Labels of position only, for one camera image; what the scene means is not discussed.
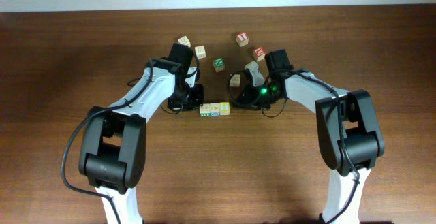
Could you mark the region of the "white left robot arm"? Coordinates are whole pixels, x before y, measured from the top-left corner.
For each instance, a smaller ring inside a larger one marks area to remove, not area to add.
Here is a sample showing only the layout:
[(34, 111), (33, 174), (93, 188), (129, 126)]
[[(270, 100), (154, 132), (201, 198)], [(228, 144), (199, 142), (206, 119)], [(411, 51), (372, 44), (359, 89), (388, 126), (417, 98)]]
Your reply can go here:
[(191, 66), (193, 60), (190, 47), (173, 44), (168, 56), (149, 60), (123, 98), (89, 110), (78, 169), (101, 197), (109, 223), (143, 223), (136, 185), (146, 161), (146, 124), (164, 101), (175, 114), (203, 104), (200, 68)]

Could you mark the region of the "wooden block green side X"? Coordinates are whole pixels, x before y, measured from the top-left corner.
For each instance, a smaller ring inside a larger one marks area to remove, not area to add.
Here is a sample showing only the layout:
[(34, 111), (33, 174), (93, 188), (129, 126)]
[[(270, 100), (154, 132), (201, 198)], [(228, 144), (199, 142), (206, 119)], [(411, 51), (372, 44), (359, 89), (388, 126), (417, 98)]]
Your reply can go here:
[(211, 109), (209, 103), (204, 103), (200, 106), (200, 116), (201, 117), (208, 117), (211, 115)]

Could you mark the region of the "wooden block yellow top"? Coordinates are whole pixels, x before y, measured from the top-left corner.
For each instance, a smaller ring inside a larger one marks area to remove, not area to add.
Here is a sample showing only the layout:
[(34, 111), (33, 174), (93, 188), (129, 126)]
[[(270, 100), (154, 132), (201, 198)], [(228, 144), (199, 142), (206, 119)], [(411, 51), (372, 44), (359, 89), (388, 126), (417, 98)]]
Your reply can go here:
[(230, 114), (230, 103), (220, 102), (219, 103), (219, 113), (221, 116), (227, 116)]

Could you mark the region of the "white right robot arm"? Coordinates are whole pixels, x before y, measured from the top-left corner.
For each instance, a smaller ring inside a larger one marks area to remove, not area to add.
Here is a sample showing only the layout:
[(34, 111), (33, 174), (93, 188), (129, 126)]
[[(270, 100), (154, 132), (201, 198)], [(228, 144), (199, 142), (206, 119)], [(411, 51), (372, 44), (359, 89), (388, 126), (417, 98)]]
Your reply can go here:
[(241, 73), (249, 83), (232, 103), (264, 110), (280, 99), (297, 102), (316, 116), (320, 154), (330, 170), (321, 223), (359, 223), (364, 183), (385, 151), (373, 100), (365, 90), (326, 84), (308, 69), (296, 69), (284, 49), (265, 56), (268, 75), (253, 61)]

